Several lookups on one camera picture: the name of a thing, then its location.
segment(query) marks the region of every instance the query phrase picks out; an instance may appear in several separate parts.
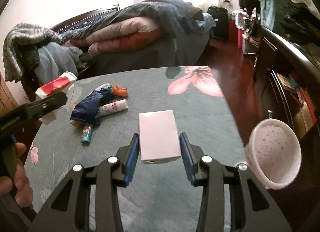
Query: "hand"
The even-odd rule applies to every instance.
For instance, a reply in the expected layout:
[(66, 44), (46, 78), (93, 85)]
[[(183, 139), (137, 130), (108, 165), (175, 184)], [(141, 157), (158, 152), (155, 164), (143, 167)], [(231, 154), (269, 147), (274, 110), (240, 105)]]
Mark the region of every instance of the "hand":
[[(21, 156), (26, 146), (22, 143), (16, 143), (16, 155)], [(14, 185), (18, 192), (16, 194), (16, 202), (20, 207), (28, 207), (32, 203), (33, 190), (30, 187), (29, 179), (26, 177), (23, 163), (17, 159), (17, 171), (14, 174)], [(7, 194), (12, 189), (12, 181), (9, 177), (0, 177), (0, 195)]]

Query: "blanket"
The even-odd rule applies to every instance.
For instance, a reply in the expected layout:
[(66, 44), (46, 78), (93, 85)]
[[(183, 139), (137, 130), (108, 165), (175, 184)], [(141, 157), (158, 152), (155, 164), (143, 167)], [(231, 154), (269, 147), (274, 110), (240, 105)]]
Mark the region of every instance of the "blanket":
[[(22, 57), (19, 56), (19, 46), (35, 45), (44, 40), (61, 42), (61, 36), (56, 32), (27, 23), (17, 24), (6, 36), (3, 45), (3, 63), (5, 69), (5, 81), (18, 82), (24, 73)], [(29, 64), (39, 64), (37, 57), (29, 56)]]
[(185, 6), (182, 6), (180, 2), (172, 2), (140, 2), (128, 6), (120, 11), (107, 14), (91, 25), (62, 33), (62, 41), (87, 38), (91, 33), (108, 25), (138, 16), (151, 18), (174, 38), (194, 32), (205, 32), (199, 28), (197, 21), (192, 18)]

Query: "book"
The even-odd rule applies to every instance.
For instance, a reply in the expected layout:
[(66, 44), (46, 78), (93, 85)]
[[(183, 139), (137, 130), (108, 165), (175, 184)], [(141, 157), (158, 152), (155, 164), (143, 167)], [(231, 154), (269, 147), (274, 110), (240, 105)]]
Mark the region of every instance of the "book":
[(301, 93), (302, 93), (302, 95), (303, 95), (303, 97), (305, 99), (305, 103), (306, 103), (306, 105), (308, 107), (308, 110), (309, 110), (309, 112), (311, 114), (312, 121), (313, 121), (313, 123), (315, 123), (315, 122), (317, 122), (317, 117), (315, 115), (315, 107), (314, 107), (314, 105), (313, 105), (313, 103), (312, 103), (312, 101), (310, 99), (310, 96), (309, 96), (308, 92), (306, 90), (304, 90), (304, 89), (300, 89), (300, 90), (301, 90)]
[(312, 115), (310, 113), (310, 110), (306, 102), (303, 103), (300, 110), (302, 112), (302, 117), (303, 117), (304, 124), (306, 126), (306, 131), (308, 132), (311, 129), (311, 127), (313, 127), (313, 124), (315, 122), (313, 121)]
[(292, 92), (294, 94), (297, 93), (296, 90), (291, 86), (289, 78), (283, 76), (280, 73), (277, 73), (277, 76), (278, 76), (278, 79), (279, 79), (283, 89), (285, 89), (287, 91), (290, 91), (290, 92)]
[(293, 116), (292, 120), (294, 126), (294, 133), (300, 140), (307, 133), (306, 124), (304, 122), (301, 109), (299, 109), (299, 111)]
[(303, 104), (305, 102), (305, 99), (300, 89), (301, 88), (296, 89), (296, 92), (297, 92), (300, 104)]

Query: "dresser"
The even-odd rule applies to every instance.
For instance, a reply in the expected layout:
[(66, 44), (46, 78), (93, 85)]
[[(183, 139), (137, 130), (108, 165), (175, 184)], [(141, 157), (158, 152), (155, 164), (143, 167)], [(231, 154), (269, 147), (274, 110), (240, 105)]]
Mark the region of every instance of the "dresser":
[[(314, 105), (316, 122), (301, 133), (299, 106), (281, 85), (278, 74), (294, 72)], [(292, 231), (318, 231), (320, 227), (320, 62), (299, 46), (262, 27), (254, 76), (260, 119), (288, 124), (299, 138), (302, 163), (295, 181), (282, 190), (269, 190), (289, 221)]]

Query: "table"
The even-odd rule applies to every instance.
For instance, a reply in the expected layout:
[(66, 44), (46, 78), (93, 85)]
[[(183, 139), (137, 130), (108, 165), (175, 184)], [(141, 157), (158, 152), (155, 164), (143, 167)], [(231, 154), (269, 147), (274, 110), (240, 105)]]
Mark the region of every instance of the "table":
[[(102, 117), (100, 126), (93, 131), (91, 144), (84, 146), (80, 143), (82, 130), (70, 125), (70, 105), (106, 82), (128, 88), (129, 109)], [(190, 143), (200, 146), (206, 155), (231, 166), (245, 159), (231, 111), (208, 67), (156, 68), (84, 79), (75, 82), (57, 119), (49, 125), (42, 124), (35, 137), (38, 164), (31, 163), (30, 154), (25, 164), (34, 190), (34, 209), (39, 211), (75, 164), (98, 165), (119, 147), (129, 144), (138, 132), (139, 113), (162, 110), (173, 110), (178, 133), (186, 132)], [(118, 188), (124, 230), (194, 232), (201, 196), (202, 188), (194, 188), (188, 181), (182, 159), (150, 165), (138, 160), (129, 187)], [(226, 187), (225, 198), (225, 229), (229, 231)], [(90, 225), (95, 226), (94, 200), (90, 204)]]

